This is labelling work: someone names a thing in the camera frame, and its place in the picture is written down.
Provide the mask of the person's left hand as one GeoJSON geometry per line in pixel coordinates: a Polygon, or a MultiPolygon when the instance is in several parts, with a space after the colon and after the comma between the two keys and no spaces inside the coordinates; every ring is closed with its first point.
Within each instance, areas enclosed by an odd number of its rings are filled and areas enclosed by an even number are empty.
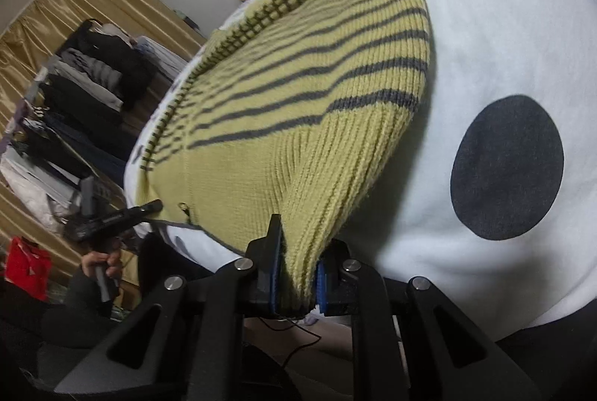
{"type": "Polygon", "coordinates": [[[81,268],[87,278],[96,276],[97,267],[102,267],[108,278],[119,280],[122,275],[121,251],[115,249],[110,254],[90,251],[82,257],[81,268]]]}

